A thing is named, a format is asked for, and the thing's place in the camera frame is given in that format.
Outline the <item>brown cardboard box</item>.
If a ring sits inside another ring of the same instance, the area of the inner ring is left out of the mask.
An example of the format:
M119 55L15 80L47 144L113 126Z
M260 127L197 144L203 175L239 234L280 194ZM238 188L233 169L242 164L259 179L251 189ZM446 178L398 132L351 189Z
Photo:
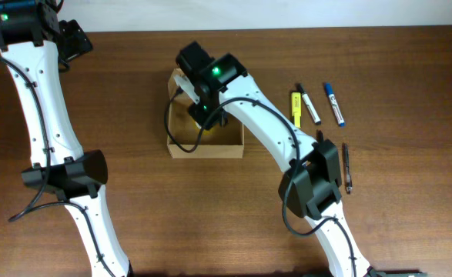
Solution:
M165 127L169 130L166 144L174 159L241 159L244 153L244 127L229 115L225 126L215 125L202 133L200 143L195 144L200 126L188 113L193 101L182 92L175 77L185 75L178 68L172 71L168 81L168 93L172 102L165 111Z

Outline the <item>yellow highlighter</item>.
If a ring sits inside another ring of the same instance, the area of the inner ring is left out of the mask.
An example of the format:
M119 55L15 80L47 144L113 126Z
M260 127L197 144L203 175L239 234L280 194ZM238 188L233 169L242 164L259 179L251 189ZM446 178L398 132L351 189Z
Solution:
M301 94L299 92L291 93L291 116L293 120L293 124L297 127L301 127L301 118L302 118L302 110L301 110Z

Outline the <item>black cap whiteboard marker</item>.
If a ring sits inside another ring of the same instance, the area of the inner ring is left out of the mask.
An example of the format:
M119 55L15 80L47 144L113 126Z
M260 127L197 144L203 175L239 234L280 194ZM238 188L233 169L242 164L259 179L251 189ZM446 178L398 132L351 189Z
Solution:
M321 125L321 119L318 116L318 113L317 113L313 103L311 102L311 99L308 96L306 89L303 87L303 85L301 83L296 83L296 87L299 89L299 91L301 93L301 98L304 101L305 106L306 106L314 124Z

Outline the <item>blue cap whiteboard marker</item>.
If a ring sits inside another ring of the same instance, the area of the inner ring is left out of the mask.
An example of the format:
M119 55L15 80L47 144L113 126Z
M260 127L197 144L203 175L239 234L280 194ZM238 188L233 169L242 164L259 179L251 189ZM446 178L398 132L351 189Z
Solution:
M341 113L340 107L339 107L338 102L336 100L336 97L335 97L335 94L333 92L331 84L328 83L328 82L324 82L323 83L323 87L325 89L326 96L327 96L327 98L330 101L330 105L332 107L333 114L335 116L335 119L337 121L338 126L339 127L344 127L346 122L345 122L345 120L343 118L343 115Z

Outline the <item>thin black pen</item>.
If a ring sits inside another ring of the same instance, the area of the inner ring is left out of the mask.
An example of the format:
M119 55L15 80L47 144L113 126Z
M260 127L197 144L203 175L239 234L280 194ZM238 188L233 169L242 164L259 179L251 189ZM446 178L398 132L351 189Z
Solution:
M349 150L347 143L343 143L343 162L346 176L346 192L347 194L350 194L353 190L353 184L350 174Z

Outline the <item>yellow tape roll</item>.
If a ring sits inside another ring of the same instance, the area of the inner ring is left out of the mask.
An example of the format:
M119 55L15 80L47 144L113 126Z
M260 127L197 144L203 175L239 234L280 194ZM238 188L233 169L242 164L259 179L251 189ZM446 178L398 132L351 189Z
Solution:
M214 132L215 126L200 126L199 130L202 130L203 132Z

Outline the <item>black cap permanent marker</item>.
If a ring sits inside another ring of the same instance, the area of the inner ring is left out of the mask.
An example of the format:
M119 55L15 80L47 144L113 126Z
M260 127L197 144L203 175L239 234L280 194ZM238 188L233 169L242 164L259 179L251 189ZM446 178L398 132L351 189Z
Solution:
M324 141L324 135L323 132L321 130L317 130L316 131L316 139L319 143Z

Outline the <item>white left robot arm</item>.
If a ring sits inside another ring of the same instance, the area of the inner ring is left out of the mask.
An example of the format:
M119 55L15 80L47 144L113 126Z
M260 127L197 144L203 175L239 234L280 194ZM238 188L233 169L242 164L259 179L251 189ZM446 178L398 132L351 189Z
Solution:
M106 201L108 167L99 150L84 151L65 105L59 75L93 46L77 21L59 20L57 1L0 1L0 62L8 67L28 129L31 166L22 172L37 191L9 220L47 208L45 193L56 196L75 221L94 276L131 276Z

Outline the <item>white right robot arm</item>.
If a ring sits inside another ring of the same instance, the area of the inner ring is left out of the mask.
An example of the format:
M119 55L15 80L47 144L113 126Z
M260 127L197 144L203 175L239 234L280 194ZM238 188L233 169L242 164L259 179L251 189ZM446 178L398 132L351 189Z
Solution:
M271 154L283 174L278 189L282 216L292 212L311 229L300 232L291 224L286 228L297 237L317 237L331 275L374 276L374 268L358 249L343 212L337 147L296 127L262 93L235 56L213 58L198 42L192 42L179 51L176 64L182 71L175 78L176 84L192 100L189 115L202 132L229 114Z

